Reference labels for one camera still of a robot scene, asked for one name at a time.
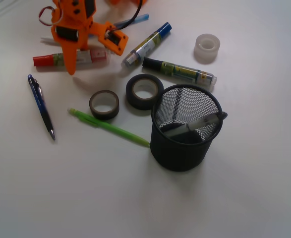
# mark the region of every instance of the marker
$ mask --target marker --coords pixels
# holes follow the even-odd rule
[[[226,119],[227,116],[228,116],[228,114],[225,112],[210,114],[206,117],[200,118],[198,120],[194,120],[188,124],[181,125],[180,127],[177,127],[175,129],[168,130],[168,131],[164,132],[164,134],[167,137],[181,135],[181,134],[184,134],[184,133],[187,133],[190,131],[197,130],[197,129],[202,128],[204,126],[219,123],[222,120]]]
[[[76,64],[95,63],[108,61],[110,52],[104,48],[91,49],[88,51],[77,51]],[[33,57],[34,66],[64,66],[64,56],[62,53],[48,56]]]
[[[131,67],[138,65],[144,57],[146,57],[157,45],[160,44],[162,39],[167,36],[172,27],[167,22],[160,29],[155,31],[152,35],[145,39],[140,45],[138,45],[128,56],[122,61],[122,65]]]
[[[215,85],[217,82],[217,77],[215,77],[212,73],[203,72],[198,69],[168,63],[165,61],[145,58],[143,61],[143,67],[161,72],[171,77],[184,79],[190,83]]]

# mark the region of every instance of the marker cap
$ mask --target marker cap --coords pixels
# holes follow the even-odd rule
[[[33,57],[34,66],[54,66],[54,58],[52,55],[49,56],[38,56]]]

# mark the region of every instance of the orange plastic part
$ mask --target orange plastic part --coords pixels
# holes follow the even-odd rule
[[[91,14],[87,17],[85,0],[53,0],[57,8],[52,12],[53,26],[51,27],[51,31],[54,40],[61,45],[64,64],[70,75],[73,75],[76,71],[77,49],[88,49],[87,42],[89,34],[97,35],[100,43],[119,56],[123,54],[129,39],[120,30],[113,32],[119,42],[114,43],[109,38],[106,38],[106,32],[112,30],[114,25],[110,22],[106,22],[105,24],[93,22],[92,15],[96,12],[96,3],[94,0],[90,1],[90,4],[92,3],[93,5],[90,5],[88,11]],[[58,34],[59,29],[71,31],[72,36],[69,38],[65,35]]]

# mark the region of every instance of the black mesh pen cup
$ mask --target black mesh pen cup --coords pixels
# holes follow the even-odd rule
[[[152,109],[151,152],[172,171],[188,171],[204,159],[223,122],[168,138],[164,132],[191,121],[222,112],[217,99],[205,89],[179,84],[165,89]]]

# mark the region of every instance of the marker label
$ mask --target marker label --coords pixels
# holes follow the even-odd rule
[[[158,32],[154,32],[152,35],[146,38],[140,45],[138,45],[134,50],[140,55],[140,58],[144,58],[160,42],[161,42],[160,34]]]

